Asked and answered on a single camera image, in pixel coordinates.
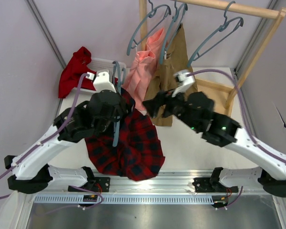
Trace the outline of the red navy plaid skirt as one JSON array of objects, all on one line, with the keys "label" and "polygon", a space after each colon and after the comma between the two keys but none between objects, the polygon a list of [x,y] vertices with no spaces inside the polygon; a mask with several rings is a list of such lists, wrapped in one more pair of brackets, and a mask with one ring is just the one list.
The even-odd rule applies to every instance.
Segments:
[{"label": "red navy plaid skirt", "polygon": [[161,141],[150,118],[135,108],[135,100],[122,90],[131,107],[120,124],[119,140],[113,147],[112,130],[85,139],[88,158],[105,175],[127,177],[134,181],[153,178],[164,164]]}]

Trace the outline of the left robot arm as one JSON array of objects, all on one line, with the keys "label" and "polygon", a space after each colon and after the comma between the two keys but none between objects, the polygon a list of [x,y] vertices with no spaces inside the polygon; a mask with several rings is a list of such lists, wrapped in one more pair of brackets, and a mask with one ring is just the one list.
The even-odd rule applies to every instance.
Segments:
[{"label": "left robot arm", "polygon": [[97,179],[90,167],[65,169],[49,162],[85,138],[116,132],[132,109],[130,99],[110,90],[94,93],[90,100],[67,108],[35,146],[19,156],[4,158],[6,169],[12,172],[7,179],[9,189],[24,194],[43,190],[96,191]]}]

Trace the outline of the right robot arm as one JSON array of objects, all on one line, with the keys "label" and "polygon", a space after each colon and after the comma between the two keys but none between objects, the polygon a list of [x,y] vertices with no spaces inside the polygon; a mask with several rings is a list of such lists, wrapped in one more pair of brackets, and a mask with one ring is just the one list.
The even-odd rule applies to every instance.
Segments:
[{"label": "right robot arm", "polygon": [[249,169],[216,167],[209,178],[196,178],[197,192],[220,193],[230,188],[261,188],[267,193],[286,198],[286,155],[250,137],[234,119],[214,112],[214,101],[203,92],[184,98],[182,93],[159,92],[155,98],[143,102],[148,115],[155,118],[164,106],[163,116],[174,115],[206,142],[234,151],[257,165]]}]

